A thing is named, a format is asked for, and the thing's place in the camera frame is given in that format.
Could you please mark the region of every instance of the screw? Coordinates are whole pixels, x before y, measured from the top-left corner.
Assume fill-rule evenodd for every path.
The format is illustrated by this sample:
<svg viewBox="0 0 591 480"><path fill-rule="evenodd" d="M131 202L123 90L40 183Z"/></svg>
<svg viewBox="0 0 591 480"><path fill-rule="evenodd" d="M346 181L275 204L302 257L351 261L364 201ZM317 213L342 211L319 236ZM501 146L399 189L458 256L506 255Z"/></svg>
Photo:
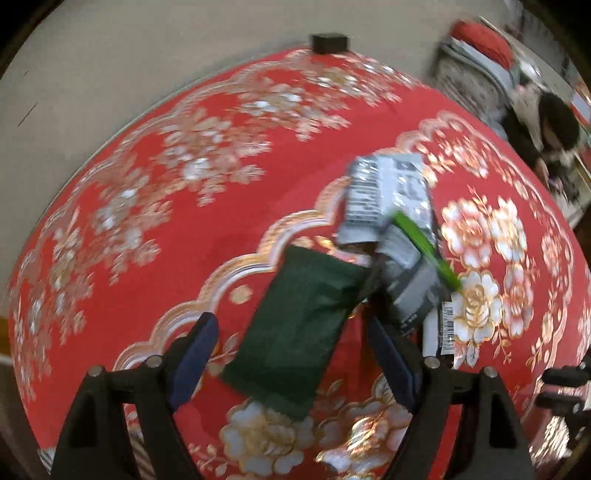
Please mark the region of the screw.
<svg viewBox="0 0 591 480"><path fill-rule="evenodd" d="M484 374L491 378L495 378L498 375L497 371L492 367L484 367Z"/></svg>
<svg viewBox="0 0 591 480"><path fill-rule="evenodd" d="M162 365L162 357L160 355L151 355L146 359L146 365L150 368L158 368Z"/></svg>
<svg viewBox="0 0 591 480"><path fill-rule="evenodd" d="M88 369L88 374L91 377L98 377L105 369L100 365L94 365Z"/></svg>
<svg viewBox="0 0 591 480"><path fill-rule="evenodd" d="M441 363L434 356L428 356L425 359L425 365L427 366L427 368L430 368L432 370L435 370L436 368L439 368L439 366L441 365Z"/></svg>

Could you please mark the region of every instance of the table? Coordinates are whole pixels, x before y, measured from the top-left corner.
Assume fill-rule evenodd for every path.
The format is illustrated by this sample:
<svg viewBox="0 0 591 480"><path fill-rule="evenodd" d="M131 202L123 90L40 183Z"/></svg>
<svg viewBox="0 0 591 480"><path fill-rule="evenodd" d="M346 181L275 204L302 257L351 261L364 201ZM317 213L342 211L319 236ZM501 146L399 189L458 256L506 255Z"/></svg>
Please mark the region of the table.
<svg viewBox="0 0 591 480"><path fill-rule="evenodd" d="M206 478L334 477L314 459L343 443L360 416L386 419L387 434L342 478L379 476L410 418L363 340L358 312L300 423L218 379L287 245L356 261L334 240L345 171L378 150L424 155L443 254L464 285L454 304L456 366L497 368L537 465L555 458L565 429L532 397L546 367L579 360L591 328L591 274L567 222L511 148L438 92L355 53L305 48L155 106L83 166L35 227L9 284L9 321L18 386L44 454L88 367L136 365L211 310L219 344L176 414ZM137 432L132 407L126 413ZM445 438L457 420L452 411ZM139 433L134 448L145 454ZM433 478L450 448L442 442Z"/></svg>

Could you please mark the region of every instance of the gray floor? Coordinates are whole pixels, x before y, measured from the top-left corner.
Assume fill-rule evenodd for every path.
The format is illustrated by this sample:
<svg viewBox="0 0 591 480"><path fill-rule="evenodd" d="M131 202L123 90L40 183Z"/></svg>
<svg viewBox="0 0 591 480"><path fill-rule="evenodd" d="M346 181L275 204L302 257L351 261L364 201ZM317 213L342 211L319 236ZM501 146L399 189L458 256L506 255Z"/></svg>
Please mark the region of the gray floor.
<svg viewBox="0 0 591 480"><path fill-rule="evenodd" d="M502 0L66 0L0 79L0 286L76 169L223 59L338 31L355 50L425 79L455 20L502 25L505 14Z"/></svg>

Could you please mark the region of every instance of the silver wrapper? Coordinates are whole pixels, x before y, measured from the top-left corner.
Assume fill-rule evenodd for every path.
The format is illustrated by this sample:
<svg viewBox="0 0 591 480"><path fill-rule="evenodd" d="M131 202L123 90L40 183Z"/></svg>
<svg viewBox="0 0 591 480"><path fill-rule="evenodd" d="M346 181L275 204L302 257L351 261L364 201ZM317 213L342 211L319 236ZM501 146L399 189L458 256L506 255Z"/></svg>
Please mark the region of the silver wrapper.
<svg viewBox="0 0 591 480"><path fill-rule="evenodd" d="M341 245L377 242L395 210L402 210L433 245L433 214L423 179L421 154L358 157L349 169L351 184L345 219L337 240Z"/></svg>

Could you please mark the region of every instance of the barcode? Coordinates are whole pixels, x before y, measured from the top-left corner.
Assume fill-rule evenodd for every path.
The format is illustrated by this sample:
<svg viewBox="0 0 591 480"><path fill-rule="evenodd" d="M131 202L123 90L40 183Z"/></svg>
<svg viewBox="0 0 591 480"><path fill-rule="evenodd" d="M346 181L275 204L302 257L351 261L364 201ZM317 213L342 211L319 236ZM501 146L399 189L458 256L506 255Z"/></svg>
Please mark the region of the barcode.
<svg viewBox="0 0 591 480"><path fill-rule="evenodd" d="M444 301L441 304L441 354L454 354L453 303Z"/></svg>

